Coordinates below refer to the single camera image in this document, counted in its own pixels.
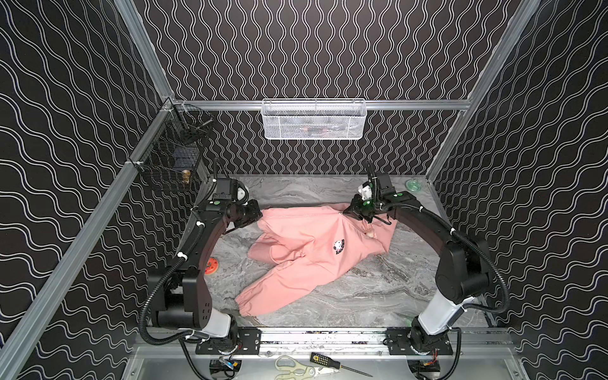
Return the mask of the pink zip-up jacket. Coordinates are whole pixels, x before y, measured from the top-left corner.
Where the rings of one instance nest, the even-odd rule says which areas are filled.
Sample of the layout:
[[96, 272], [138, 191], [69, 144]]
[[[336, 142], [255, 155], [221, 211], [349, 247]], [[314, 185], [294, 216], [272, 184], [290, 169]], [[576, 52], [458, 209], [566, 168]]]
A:
[[244, 317], [270, 314], [344, 275], [370, 255], [387, 253], [397, 226], [345, 215], [346, 203], [269, 208], [248, 257], [271, 269], [235, 299]]

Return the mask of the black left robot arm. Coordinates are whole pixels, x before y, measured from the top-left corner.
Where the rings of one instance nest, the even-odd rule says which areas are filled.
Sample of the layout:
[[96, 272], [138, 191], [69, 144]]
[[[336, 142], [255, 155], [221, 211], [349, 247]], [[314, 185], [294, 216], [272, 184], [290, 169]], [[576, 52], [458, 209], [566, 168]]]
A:
[[141, 338], [149, 345], [177, 340], [183, 344], [208, 341], [220, 352], [238, 347], [238, 324], [213, 307], [205, 270], [219, 239], [255, 223], [262, 212], [240, 180], [216, 179], [213, 189], [193, 208], [192, 229], [172, 264], [149, 275], [138, 324]]

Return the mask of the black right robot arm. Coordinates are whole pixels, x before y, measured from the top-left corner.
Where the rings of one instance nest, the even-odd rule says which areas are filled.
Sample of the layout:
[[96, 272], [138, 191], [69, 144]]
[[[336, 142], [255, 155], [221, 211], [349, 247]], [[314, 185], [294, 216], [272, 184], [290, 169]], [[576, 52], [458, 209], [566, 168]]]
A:
[[387, 215], [408, 226], [438, 254], [437, 291], [412, 322], [414, 338], [426, 342], [438, 337], [467, 310], [501, 314], [510, 307], [507, 282], [490, 257], [486, 242], [454, 229], [412, 193], [397, 191], [389, 175], [370, 171], [345, 214], [367, 222]]

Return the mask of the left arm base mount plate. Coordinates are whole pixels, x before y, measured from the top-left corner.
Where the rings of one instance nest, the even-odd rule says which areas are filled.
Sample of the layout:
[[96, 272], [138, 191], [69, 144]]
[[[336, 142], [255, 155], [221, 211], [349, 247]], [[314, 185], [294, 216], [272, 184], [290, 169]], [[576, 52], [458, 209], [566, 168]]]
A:
[[199, 356], [256, 356], [260, 352], [262, 332], [253, 327], [232, 329], [227, 337], [210, 338], [196, 345]]

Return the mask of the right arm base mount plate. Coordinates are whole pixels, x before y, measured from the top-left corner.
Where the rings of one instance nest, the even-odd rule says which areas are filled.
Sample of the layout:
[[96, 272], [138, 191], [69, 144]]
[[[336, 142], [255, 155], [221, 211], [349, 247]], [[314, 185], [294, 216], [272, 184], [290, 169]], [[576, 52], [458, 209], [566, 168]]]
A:
[[451, 356], [453, 348], [447, 332], [427, 335], [421, 328], [389, 328], [383, 344], [391, 356]]

